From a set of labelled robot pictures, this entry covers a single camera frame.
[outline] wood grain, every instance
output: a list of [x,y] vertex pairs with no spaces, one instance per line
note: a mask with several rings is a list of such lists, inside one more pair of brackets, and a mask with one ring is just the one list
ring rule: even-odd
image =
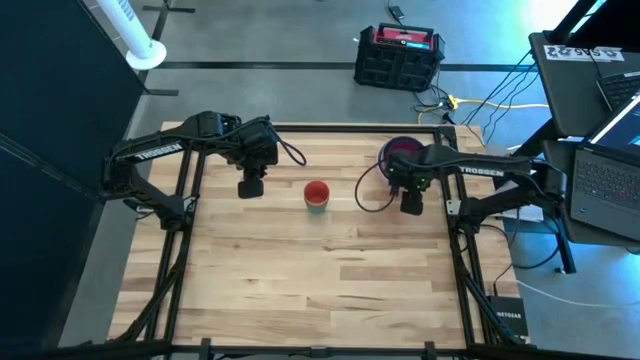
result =
[[[468,129],[456,131],[461,151],[482,151]],[[260,199],[238,199],[241,175],[219,157],[207,159],[175,343],[210,337],[216,345],[407,348],[435,341],[438,347],[464,348],[438,181],[424,195],[422,216],[400,213],[399,201],[384,212],[366,213],[353,199],[355,183],[397,134],[282,136],[305,153],[309,165],[298,167],[280,151]],[[430,135],[411,136],[433,141]],[[180,160],[173,155],[154,161],[151,182],[172,192]],[[305,184],[316,179],[331,189],[320,215],[309,214],[302,200]],[[493,191],[487,178],[466,176],[465,182],[470,195]],[[368,208],[388,200],[377,170],[363,180],[359,195]],[[163,241],[156,218],[138,224],[111,336],[124,331],[151,297]],[[491,229],[483,229],[477,242],[490,286],[509,265],[509,250]],[[514,279],[512,271],[501,278],[501,293],[518,296]],[[471,308],[481,341],[475,304]]]

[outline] black curtain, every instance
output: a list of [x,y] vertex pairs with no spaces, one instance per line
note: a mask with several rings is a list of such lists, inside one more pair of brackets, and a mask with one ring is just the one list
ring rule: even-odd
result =
[[[0,44],[0,134],[97,193],[136,74],[78,0],[4,1]],[[0,353],[57,345],[102,209],[3,147]]]

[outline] monitor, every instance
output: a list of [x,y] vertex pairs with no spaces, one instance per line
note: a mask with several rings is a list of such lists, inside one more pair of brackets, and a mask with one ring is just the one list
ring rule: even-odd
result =
[[633,99],[588,141],[640,157],[640,97]]

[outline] red cup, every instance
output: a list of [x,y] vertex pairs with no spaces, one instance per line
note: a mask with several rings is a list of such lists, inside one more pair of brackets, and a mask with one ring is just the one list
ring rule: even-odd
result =
[[325,210],[329,202],[329,186],[322,181],[315,180],[304,187],[304,202],[313,213]]

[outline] laptop keyboard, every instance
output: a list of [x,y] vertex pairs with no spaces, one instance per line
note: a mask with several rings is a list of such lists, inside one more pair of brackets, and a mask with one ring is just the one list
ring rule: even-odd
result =
[[598,79],[612,110],[617,109],[640,90],[640,72],[620,74]]
[[640,208],[640,176],[613,166],[578,160],[576,190],[633,209]]

